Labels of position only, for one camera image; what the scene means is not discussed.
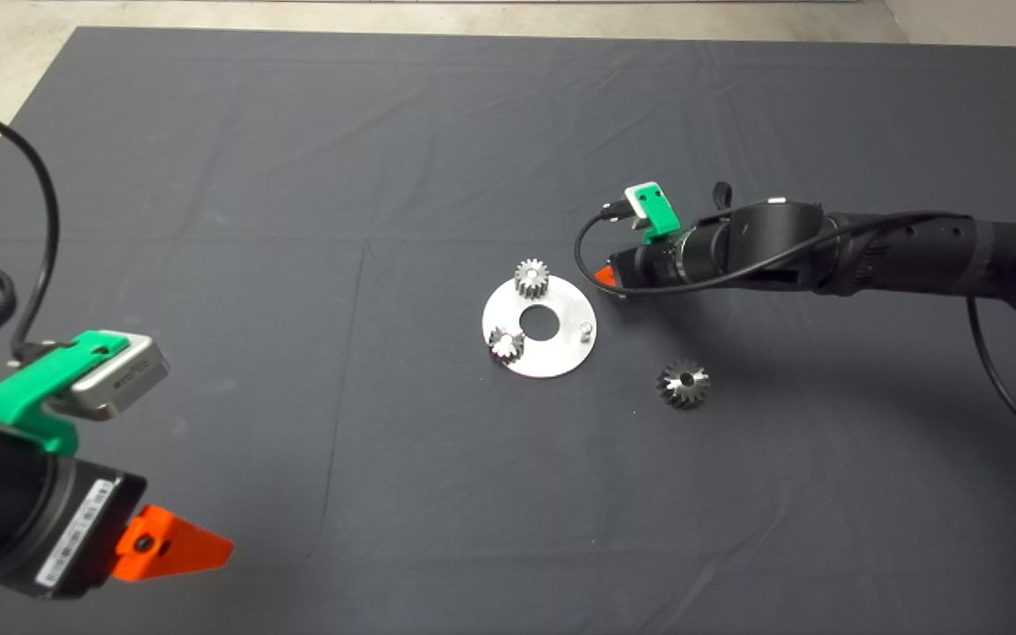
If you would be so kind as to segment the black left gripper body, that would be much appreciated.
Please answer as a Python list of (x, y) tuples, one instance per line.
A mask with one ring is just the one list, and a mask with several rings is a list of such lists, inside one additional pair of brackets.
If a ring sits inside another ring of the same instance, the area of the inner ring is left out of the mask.
[(0, 586), (42, 600), (104, 586), (146, 478), (87, 459), (53, 457), (25, 523), (0, 548)]

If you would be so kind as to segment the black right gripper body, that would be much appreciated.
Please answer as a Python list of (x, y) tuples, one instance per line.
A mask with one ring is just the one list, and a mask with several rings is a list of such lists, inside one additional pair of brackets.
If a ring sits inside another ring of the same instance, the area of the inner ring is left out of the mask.
[(609, 254), (609, 269), (619, 287), (681, 287), (695, 284), (685, 264), (686, 245), (693, 232), (666, 236), (650, 244)]

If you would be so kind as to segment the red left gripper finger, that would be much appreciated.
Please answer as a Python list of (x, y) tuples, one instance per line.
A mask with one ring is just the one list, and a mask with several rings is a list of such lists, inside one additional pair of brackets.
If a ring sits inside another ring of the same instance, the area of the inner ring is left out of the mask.
[(176, 514), (147, 505), (116, 543), (113, 578), (142, 582), (223, 568), (235, 545)]

